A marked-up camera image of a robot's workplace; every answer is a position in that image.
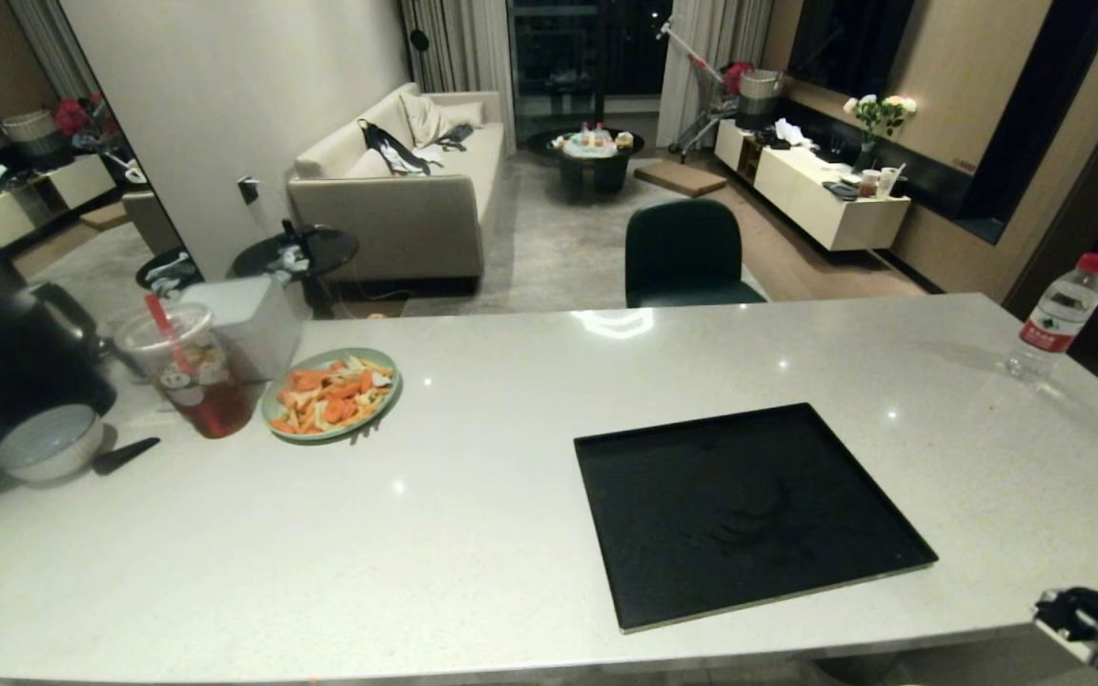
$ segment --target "gray carpet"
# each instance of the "gray carpet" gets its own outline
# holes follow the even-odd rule
[[[495,188],[496,229],[485,247],[485,277],[467,299],[410,299],[402,316],[550,313],[625,307],[625,234],[638,207],[683,199],[632,178],[621,192],[571,200],[557,166],[528,153],[506,161]],[[746,281],[765,292],[751,274]]]
[[[130,310],[144,307],[147,291],[135,284],[134,273],[149,259],[152,250],[138,229],[123,223],[40,270],[32,282],[53,281],[97,322],[112,322]]]

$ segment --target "beige doormat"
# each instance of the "beige doormat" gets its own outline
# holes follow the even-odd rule
[[[104,205],[104,207],[100,207],[99,210],[91,210],[90,213],[83,214],[79,218],[86,225],[97,230],[109,230],[130,221],[130,216],[126,216],[125,205],[121,203],[113,203]]]
[[[718,175],[669,161],[637,168],[632,175],[654,185],[668,188],[669,191],[683,192],[690,199],[696,199],[697,195],[705,195],[706,192],[717,191],[727,185],[727,179]]]

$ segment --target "white cabinet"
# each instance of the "white cabinet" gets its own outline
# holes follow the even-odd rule
[[[65,168],[40,175],[26,187],[0,192],[0,246],[8,246],[113,188],[116,184],[100,156],[85,155]]]
[[[720,123],[715,156],[740,175],[750,166],[747,138],[735,122]],[[909,209],[909,199],[839,200],[824,182],[840,181],[849,166],[804,148],[764,148],[754,168],[753,188],[828,250],[890,248]]]

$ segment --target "flower vase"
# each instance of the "flower vase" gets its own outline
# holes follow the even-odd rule
[[[853,168],[850,168],[851,173],[863,173],[863,170],[870,168],[875,161],[875,140],[863,140],[863,148],[858,154],[858,159],[854,160]]]

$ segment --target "bottle label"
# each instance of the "bottle label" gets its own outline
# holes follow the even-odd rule
[[[1045,313],[1041,307],[1032,310],[1032,315],[1023,323],[1019,331],[1020,339],[1033,348],[1049,352],[1065,352],[1075,342],[1087,318],[1072,320],[1055,314]]]

